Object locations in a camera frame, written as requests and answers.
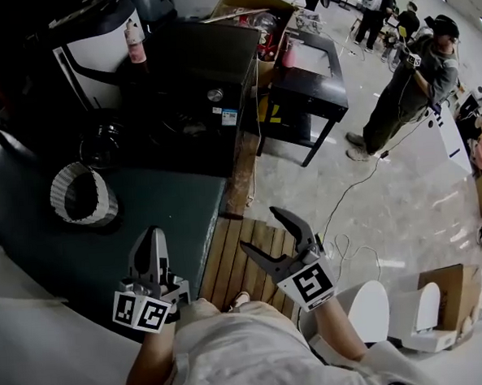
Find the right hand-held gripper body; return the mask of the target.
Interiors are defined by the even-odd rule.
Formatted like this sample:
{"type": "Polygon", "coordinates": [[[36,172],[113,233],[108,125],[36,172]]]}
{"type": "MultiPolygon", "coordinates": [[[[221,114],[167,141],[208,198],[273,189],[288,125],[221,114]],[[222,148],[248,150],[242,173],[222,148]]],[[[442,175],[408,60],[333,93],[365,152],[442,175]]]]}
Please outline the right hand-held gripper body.
{"type": "Polygon", "coordinates": [[[319,235],[304,248],[276,277],[277,287],[310,312],[334,296],[335,275],[319,235]]]}

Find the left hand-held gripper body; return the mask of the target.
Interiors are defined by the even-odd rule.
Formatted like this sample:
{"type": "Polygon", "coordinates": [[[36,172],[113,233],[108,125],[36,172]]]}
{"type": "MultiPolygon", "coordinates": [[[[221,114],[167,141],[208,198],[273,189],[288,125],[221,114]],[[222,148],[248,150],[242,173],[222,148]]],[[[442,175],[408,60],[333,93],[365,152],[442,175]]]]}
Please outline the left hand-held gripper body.
{"type": "Polygon", "coordinates": [[[170,274],[166,282],[126,278],[114,295],[112,321],[136,331],[159,334],[181,318],[180,309],[190,304],[189,282],[170,274]]]}

